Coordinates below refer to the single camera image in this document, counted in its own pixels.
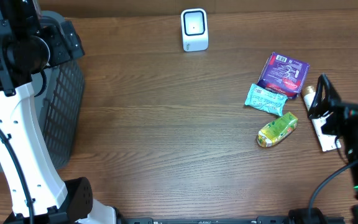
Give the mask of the white cosmetic tube gold cap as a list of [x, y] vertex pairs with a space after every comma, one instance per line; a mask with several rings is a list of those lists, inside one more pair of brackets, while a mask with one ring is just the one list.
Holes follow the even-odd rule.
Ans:
[[[315, 94], [316, 94], [316, 90], [315, 90], [314, 86], [304, 87], [304, 89], [302, 89], [302, 91], [301, 91], [301, 94], [302, 94], [306, 109], [309, 110], [311, 108], [311, 104], [312, 104]], [[321, 128], [324, 124], [326, 124], [326, 118], [327, 118], [327, 116], [311, 120], [314, 130], [315, 130], [315, 133], [316, 133], [316, 136], [318, 138], [319, 144], [320, 144], [323, 152], [332, 151], [332, 150], [341, 148], [341, 143], [339, 142], [338, 139], [336, 139], [335, 136], [322, 133]]]

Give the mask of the red purple tissue pack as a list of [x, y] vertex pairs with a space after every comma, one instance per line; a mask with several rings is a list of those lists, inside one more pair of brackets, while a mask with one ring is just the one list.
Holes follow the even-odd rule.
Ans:
[[262, 69], [257, 85], [293, 100], [301, 93], [309, 68], [310, 65], [306, 62], [272, 52]]

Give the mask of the green juice carton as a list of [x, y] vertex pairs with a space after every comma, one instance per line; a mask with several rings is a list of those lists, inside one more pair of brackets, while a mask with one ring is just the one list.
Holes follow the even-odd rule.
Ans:
[[261, 147], [272, 147], [294, 132], [297, 126], [298, 118], [291, 112], [287, 112], [259, 130], [256, 137], [257, 143]]

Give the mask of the teal snack packet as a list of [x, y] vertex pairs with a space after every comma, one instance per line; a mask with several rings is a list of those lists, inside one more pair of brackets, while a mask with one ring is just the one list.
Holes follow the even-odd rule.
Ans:
[[287, 99], [286, 95], [273, 93], [253, 83], [250, 86], [244, 105], [276, 116], [283, 116], [283, 109]]

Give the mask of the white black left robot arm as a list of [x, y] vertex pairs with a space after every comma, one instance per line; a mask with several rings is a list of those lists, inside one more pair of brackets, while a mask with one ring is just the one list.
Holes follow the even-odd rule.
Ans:
[[32, 75], [84, 55], [70, 21], [44, 16], [37, 1], [0, 1], [0, 165], [11, 192], [8, 223], [117, 223], [90, 182], [62, 180], [35, 109]]

